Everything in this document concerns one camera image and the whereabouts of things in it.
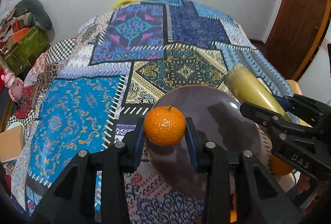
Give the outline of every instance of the metal screw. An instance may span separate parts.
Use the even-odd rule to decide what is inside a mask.
[[[206,143],[206,147],[209,148],[209,149],[213,149],[215,147],[215,143],[214,142],[207,142]]]
[[[87,155],[87,150],[83,149],[78,152],[79,157],[85,157]]]
[[[118,149],[121,149],[123,146],[125,146],[125,143],[122,141],[119,141],[115,144],[115,147],[117,147]]]
[[[243,152],[243,154],[246,156],[246,157],[252,157],[253,156],[253,153],[250,151],[250,150],[248,150],[248,149],[246,149],[244,152]]]
[[[279,138],[281,140],[285,140],[286,139],[286,134],[283,134],[283,133],[279,134]]]

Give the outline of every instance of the brown wooden door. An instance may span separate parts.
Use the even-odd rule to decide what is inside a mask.
[[[266,41],[266,57],[285,79],[297,79],[308,64],[322,38],[330,6],[329,0],[282,0]]]

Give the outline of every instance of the patchwork tablecloth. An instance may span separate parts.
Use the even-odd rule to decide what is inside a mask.
[[[30,72],[21,109],[26,145],[12,177],[12,199],[31,215],[81,149],[97,152],[135,129],[165,93],[200,84],[229,92],[223,77],[247,67],[273,94],[292,95],[284,78],[228,15],[187,0],[147,0],[91,19],[77,39],[52,46]],[[95,210],[100,214],[101,177]],[[167,185],[144,151],[125,174],[132,223],[194,223],[203,200]]]

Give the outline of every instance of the black and white checkered pattern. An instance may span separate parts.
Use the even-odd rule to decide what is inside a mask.
[[[47,51],[45,64],[57,63],[60,61],[68,61],[72,53],[72,49],[76,44],[76,39],[68,39],[56,43]]]
[[[30,128],[34,122],[35,112],[34,110],[30,110],[28,116],[26,118],[17,118],[15,115],[12,115],[7,123],[6,130],[14,122],[21,122],[24,126],[25,132],[25,142],[27,142],[29,138]]]

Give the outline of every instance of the pink toy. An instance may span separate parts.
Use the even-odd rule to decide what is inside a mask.
[[[5,86],[9,89],[10,98],[13,102],[20,103],[22,100],[22,91],[24,83],[18,77],[15,77],[15,74],[6,69],[5,74],[1,75],[1,79],[3,80]]]

